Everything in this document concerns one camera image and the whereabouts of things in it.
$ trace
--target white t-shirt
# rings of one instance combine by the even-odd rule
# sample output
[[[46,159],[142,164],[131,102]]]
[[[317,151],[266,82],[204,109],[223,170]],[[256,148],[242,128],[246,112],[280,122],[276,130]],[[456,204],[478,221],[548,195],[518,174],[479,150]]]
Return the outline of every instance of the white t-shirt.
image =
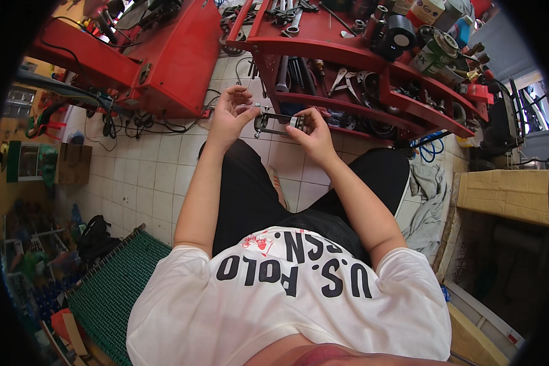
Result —
[[[392,250],[374,272],[307,230],[269,227],[210,259],[176,246],[132,308],[135,365],[242,365],[291,334],[445,361],[451,325],[429,263]]]

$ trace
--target hand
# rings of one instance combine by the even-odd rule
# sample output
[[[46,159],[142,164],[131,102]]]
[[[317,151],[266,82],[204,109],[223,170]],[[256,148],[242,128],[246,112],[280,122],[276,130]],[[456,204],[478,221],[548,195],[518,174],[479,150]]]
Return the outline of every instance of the hand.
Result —
[[[248,106],[252,104],[252,94],[247,89],[241,85],[234,85],[220,95],[213,112],[205,149],[210,148],[226,153],[240,136],[242,128],[258,116],[260,109]]]
[[[285,130],[298,143],[303,146],[307,155],[325,169],[330,162],[339,159],[334,144],[331,142],[331,134],[327,123],[315,108],[305,109],[295,116],[305,116],[304,130],[286,126]]]

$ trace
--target brown box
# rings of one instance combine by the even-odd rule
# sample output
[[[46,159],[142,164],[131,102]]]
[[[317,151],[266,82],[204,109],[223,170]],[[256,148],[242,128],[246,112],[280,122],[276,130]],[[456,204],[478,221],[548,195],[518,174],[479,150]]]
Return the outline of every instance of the brown box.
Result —
[[[461,173],[457,207],[549,226],[548,170]]]
[[[91,146],[62,142],[57,158],[55,183],[59,185],[88,184],[91,150]]]

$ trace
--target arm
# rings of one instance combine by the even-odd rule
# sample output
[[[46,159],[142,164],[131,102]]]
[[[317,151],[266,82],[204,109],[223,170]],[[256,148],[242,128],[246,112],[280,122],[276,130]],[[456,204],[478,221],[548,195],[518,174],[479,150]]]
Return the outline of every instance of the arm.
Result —
[[[240,85],[229,87],[218,100],[205,148],[177,220],[173,247],[196,246],[211,258],[218,223],[224,155],[240,136],[242,128],[260,113],[258,108],[238,106],[252,103],[252,94],[246,89]]]
[[[331,179],[335,191],[360,237],[362,246],[377,267],[391,250],[406,247],[395,217],[366,184],[337,156],[329,128],[315,108],[296,115],[306,117],[306,132],[291,126],[286,130]]]

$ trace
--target pliers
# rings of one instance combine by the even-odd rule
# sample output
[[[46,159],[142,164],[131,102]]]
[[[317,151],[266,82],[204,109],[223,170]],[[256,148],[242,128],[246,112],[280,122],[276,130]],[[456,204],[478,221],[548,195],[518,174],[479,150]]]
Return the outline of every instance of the pliers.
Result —
[[[355,76],[359,76],[360,73],[349,73],[348,72],[348,69],[346,69],[345,67],[342,67],[339,71],[338,71],[338,75],[337,77],[335,78],[335,81],[334,81],[334,85],[331,86],[331,89],[329,89],[329,93],[327,94],[327,97],[329,98],[331,96],[331,94],[337,90],[342,90],[342,89],[348,89],[354,98],[356,98],[356,100],[358,101],[359,104],[362,104],[362,102],[360,102],[360,98],[358,98],[358,95],[356,94],[356,92],[354,91],[353,89],[353,86],[352,86],[352,83],[350,82],[350,78],[352,77],[355,77]],[[345,85],[340,85],[338,86],[338,84],[342,81],[342,79],[346,79],[346,84]]]

